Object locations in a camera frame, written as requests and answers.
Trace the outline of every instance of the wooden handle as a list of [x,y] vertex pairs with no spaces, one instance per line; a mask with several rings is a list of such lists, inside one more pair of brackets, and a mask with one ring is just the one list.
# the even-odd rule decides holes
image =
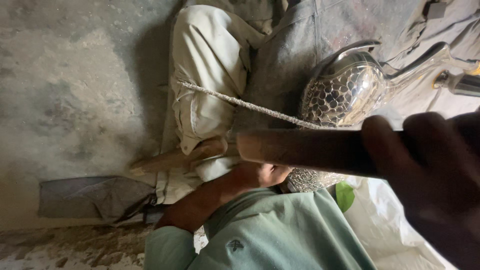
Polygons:
[[[465,141],[480,156],[480,114],[450,119]],[[403,131],[397,131],[407,142]],[[273,129],[237,135],[237,148],[244,160],[378,177],[363,146],[360,131]]]

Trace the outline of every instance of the dirty floor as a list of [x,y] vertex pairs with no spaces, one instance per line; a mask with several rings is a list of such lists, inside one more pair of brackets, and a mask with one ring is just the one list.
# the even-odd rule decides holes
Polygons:
[[0,230],[96,223],[37,218],[39,182],[129,176],[131,162],[158,151],[180,6],[2,1]]

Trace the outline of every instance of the wooden tool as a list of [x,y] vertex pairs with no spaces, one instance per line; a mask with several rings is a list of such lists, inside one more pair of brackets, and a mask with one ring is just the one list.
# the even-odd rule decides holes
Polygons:
[[180,148],[134,163],[130,173],[136,176],[168,171],[172,168],[190,168],[192,163],[223,155],[228,144],[224,138],[214,137],[199,143],[190,155],[185,155]]
[[[480,113],[462,114],[450,121],[480,156]],[[403,131],[397,132],[407,141]],[[244,160],[378,177],[360,131],[253,130],[237,135],[237,148]]]

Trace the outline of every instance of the logo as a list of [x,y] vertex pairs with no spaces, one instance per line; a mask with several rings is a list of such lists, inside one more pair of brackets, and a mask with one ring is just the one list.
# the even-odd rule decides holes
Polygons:
[[238,240],[232,240],[227,244],[228,247],[232,248],[232,251],[235,252],[238,248],[243,248],[243,245]]

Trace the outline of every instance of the shirt sleeve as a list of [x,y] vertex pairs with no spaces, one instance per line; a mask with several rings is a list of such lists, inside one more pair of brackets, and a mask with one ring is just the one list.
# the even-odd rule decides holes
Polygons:
[[145,270],[184,270],[197,254],[193,246],[193,235],[173,226],[151,232],[145,240]]

